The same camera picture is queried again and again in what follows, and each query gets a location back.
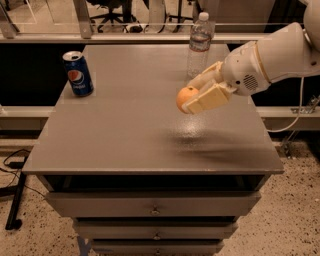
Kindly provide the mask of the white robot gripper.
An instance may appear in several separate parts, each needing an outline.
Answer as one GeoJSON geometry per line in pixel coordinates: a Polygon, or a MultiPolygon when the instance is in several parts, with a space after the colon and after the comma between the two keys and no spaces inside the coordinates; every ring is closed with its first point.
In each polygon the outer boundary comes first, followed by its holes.
{"type": "Polygon", "coordinates": [[[265,91],[270,86],[262,71],[256,42],[249,42],[234,49],[224,59],[223,64],[217,61],[193,78],[187,86],[194,87],[199,92],[182,105],[185,113],[198,114],[227,104],[231,97],[228,86],[205,86],[210,81],[218,83],[223,80],[235,89],[235,94],[241,96],[265,91]]]}

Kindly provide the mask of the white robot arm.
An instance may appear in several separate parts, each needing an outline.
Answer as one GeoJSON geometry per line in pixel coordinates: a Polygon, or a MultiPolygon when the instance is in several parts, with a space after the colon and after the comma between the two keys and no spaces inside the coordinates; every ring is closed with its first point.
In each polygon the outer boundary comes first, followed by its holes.
{"type": "Polygon", "coordinates": [[[177,95],[178,108],[197,114],[232,95],[250,96],[287,78],[320,73],[320,0],[307,0],[303,22],[293,22],[231,51],[192,79],[177,95]]]}

